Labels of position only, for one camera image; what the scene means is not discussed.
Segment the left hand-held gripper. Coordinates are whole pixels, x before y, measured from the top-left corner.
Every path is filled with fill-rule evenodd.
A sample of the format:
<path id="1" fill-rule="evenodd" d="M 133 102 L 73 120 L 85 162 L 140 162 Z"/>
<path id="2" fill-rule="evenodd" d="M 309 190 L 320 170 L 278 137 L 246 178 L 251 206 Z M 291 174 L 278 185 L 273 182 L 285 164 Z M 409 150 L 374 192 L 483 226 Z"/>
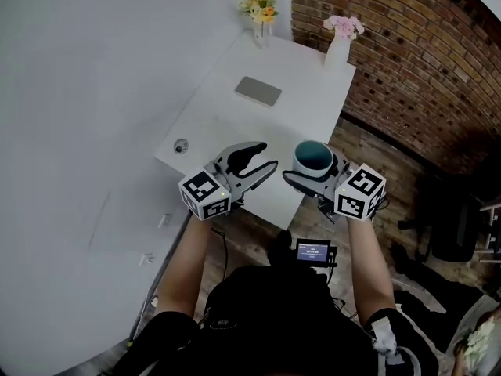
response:
<path id="1" fill-rule="evenodd" d="M 251 159 L 267 147 L 265 142 L 244 142 L 227 146 L 217 160 L 189 173 L 178 188 L 186 207 L 201 221 L 228 214 L 243 206 L 243 195 L 232 195 L 232 187 L 226 175 L 239 175 Z M 268 161 L 245 175 L 239 175 L 238 191 L 255 190 L 277 169 L 278 161 Z"/>

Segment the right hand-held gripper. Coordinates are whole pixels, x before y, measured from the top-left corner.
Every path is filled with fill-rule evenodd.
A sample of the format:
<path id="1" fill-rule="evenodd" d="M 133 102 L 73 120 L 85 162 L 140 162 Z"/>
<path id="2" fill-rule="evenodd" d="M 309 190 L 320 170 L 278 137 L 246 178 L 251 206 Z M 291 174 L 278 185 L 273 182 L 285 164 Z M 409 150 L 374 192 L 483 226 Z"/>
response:
<path id="1" fill-rule="evenodd" d="M 320 177 L 283 171 L 284 181 L 309 197 L 318 199 L 318 209 L 335 223 L 340 216 L 364 221 L 372 219 L 386 196 L 386 179 L 367 164 L 350 165 L 338 149 L 326 146 L 332 163 Z"/>

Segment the white cup with teal inside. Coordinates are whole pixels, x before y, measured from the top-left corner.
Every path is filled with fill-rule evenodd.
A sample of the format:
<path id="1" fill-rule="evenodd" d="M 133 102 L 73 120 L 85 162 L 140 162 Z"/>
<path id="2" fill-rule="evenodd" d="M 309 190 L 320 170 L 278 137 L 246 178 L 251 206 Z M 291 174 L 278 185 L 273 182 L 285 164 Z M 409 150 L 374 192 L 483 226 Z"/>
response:
<path id="1" fill-rule="evenodd" d="M 305 140 L 294 149 L 292 169 L 303 175 L 322 177 L 330 170 L 333 163 L 333 153 L 324 143 Z"/>

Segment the grey rectangular pad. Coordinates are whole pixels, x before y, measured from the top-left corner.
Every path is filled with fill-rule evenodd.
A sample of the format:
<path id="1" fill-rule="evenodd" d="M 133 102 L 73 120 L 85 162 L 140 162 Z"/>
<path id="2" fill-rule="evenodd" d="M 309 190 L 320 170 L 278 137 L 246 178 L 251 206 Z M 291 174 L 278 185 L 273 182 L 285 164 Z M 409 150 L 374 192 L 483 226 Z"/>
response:
<path id="1" fill-rule="evenodd" d="M 273 107 L 282 94 L 281 89 L 248 76 L 240 80 L 234 92 L 266 107 Z"/>

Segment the person's right forearm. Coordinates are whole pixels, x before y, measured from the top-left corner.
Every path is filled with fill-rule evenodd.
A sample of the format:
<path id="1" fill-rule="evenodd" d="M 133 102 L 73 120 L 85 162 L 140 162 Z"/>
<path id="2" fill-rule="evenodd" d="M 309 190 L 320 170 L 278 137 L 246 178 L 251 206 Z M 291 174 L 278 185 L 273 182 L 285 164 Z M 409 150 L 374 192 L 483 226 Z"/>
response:
<path id="1" fill-rule="evenodd" d="M 348 218 L 348 233 L 355 307 L 366 326 L 374 313 L 396 308 L 391 274 L 371 221 Z"/>

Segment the person's left forearm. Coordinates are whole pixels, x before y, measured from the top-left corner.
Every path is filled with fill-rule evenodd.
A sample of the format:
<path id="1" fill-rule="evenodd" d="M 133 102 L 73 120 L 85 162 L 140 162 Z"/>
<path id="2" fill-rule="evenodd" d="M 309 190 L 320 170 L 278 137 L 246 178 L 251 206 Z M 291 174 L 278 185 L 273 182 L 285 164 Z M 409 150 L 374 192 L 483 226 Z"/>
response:
<path id="1" fill-rule="evenodd" d="M 154 316 L 163 312 L 194 316 L 210 239 L 211 224 L 192 215 L 158 284 Z"/>

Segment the white square table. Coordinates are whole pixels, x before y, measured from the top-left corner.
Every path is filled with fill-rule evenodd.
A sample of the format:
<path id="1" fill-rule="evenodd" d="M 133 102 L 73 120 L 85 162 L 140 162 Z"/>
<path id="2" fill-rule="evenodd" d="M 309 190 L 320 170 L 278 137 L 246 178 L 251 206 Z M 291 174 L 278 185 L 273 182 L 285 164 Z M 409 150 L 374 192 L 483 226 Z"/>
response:
<path id="1" fill-rule="evenodd" d="M 156 158 L 188 175 L 227 146 L 267 143 L 250 167 L 273 160 L 279 166 L 246 194 L 243 207 L 281 229 L 288 228 L 303 196 L 284 182 L 282 172 L 291 168 L 300 142 L 330 141 L 356 70 L 350 63 L 327 70 L 324 58 L 318 50 L 276 37 L 268 48 L 259 49 L 252 33 L 244 31 L 185 105 Z M 245 76 L 281 89 L 277 103 L 266 107 L 235 94 Z M 174 152 L 177 139 L 188 140 L 184 154 Z"/>

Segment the chest-mounted screen device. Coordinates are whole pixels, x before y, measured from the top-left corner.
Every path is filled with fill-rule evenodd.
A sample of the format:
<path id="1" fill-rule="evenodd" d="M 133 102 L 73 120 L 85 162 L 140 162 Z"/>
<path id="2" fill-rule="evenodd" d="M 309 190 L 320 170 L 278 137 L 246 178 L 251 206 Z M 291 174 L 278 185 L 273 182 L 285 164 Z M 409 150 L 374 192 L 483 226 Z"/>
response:
<path id="1" fill-rule="evenodd" d="M 329 240 L 302 239 L 296 240 L 296 260 L 310 267 L 336 267 L 337 247 Z"/>

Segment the person's black shoe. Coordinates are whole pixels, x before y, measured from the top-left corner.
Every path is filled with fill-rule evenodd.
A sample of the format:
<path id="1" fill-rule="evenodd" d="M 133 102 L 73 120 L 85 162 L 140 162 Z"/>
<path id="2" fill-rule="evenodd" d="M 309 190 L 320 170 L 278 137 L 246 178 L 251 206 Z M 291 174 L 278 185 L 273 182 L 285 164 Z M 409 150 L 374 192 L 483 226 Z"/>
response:
<path id="1" fill-rule="evenodd" d="M 281 230 L 273 240 L 267 250 L 267 258 L 270 266 L 289 266 L 294 259 L 294 252 L 291 250 L 292 236 L 289 230 Z"/>

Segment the black bag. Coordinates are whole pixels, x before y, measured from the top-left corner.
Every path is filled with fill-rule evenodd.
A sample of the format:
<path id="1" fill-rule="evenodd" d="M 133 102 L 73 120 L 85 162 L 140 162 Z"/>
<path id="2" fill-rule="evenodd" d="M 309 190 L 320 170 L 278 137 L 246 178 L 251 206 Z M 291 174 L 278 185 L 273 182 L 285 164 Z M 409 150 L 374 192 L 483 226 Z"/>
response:
<path id="1" fill-rule="evenodd" d="M 391 257 L 394 262 L 395 271 L 415 280 L 420 274 L 424 274 L 426 267 L 408 256 L 406 249 L 400 244 L 391 246 Z"/>

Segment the clear glass vase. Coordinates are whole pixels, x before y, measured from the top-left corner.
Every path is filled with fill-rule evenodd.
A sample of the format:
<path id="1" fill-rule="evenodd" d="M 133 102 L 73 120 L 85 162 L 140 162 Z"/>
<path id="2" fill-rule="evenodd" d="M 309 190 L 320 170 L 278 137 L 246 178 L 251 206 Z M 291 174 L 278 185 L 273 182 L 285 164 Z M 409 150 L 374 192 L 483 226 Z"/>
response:
<path id="1" fill-rule="evenodd" d="M 254 43 L 260 49 L 266 49 L 270 45 L 272 25 L 270 23 L 253 22 Z"/>

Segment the black office chair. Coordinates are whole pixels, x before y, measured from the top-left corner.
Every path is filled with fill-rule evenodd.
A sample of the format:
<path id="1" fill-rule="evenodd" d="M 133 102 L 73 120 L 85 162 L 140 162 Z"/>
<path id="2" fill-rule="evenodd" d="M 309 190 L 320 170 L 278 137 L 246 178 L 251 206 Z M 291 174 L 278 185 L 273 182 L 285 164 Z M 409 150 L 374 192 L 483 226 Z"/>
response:
<path id="1" fill-rule="evenodd" d="M 400 230 L 416 231 L 415 260 L 425 263 L 431 255 L 445 262 L 471 260 L 487 228 L 472 177 L 422 175 L 415 186 L 413 217 L 398 221 Z"/>

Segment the pink flower bouquet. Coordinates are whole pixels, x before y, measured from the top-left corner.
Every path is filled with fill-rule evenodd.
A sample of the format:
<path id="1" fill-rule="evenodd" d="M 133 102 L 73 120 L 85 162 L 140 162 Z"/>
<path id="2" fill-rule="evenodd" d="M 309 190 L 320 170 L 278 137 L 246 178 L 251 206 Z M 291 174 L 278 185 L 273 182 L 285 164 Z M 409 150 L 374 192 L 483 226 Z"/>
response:
<path id="1" fill-rule="evenodd" d="M 365 28 L 361 21 L 355 17 L 332 15 L 323 21 L 323 27 L 334 34 L 335 38 L 355 40 L 364 34 Z"/>

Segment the yellow flower bouquet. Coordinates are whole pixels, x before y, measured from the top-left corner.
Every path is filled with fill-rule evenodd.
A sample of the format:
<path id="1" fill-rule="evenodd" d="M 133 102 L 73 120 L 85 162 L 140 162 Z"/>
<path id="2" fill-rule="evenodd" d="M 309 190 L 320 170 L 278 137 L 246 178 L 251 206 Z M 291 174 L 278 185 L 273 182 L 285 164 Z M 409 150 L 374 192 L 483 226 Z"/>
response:
<path id="1" fill-rule="evenodd" d="M 279 15 L 276 9 L 276 0 L 242 0 L 239 11 L 251 18 L 256 24 L 272 24 Z"/>

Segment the person's black shirt torso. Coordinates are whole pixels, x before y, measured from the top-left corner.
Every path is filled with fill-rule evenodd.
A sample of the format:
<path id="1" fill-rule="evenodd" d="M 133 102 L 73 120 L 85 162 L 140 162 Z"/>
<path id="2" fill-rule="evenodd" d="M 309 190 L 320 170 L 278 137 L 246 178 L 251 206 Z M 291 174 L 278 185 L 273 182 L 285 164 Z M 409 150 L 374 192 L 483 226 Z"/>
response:
<path id="1" fill-rule="evenodd" d="M 322 277 L 273 267 L 236 269 L 210 293 L 204 320 L 156 315 L 114 376 L 438 376 L 438 360 L 410 322 L 386 319 L 400 363 L 383 363 L 375 334 L 333 303 Z"/>

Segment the white metal-legged desk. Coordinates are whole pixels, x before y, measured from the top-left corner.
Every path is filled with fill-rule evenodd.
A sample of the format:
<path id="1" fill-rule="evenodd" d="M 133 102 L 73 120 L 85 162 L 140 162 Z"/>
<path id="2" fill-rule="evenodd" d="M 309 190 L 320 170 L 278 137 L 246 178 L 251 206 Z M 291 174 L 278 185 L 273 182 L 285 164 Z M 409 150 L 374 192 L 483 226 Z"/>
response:
<path id="1" fill-rule="evenodd" d="M 485 248 L 478 252 L 480 263 L 501 265 L 501 201 L 481 210 L 488 214 Z"/>

